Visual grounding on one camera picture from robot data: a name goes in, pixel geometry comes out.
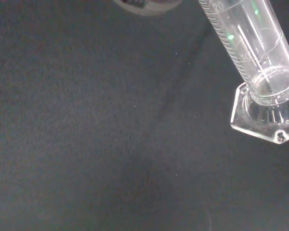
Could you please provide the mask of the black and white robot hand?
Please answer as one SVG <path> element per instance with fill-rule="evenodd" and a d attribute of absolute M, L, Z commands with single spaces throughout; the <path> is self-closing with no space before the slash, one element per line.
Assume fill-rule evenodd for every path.
<path fill-rule="evenodd" d="M 182 0 L 113 0 L 124 10 L 141 16 L 156 16 L 173 10 Z"/>

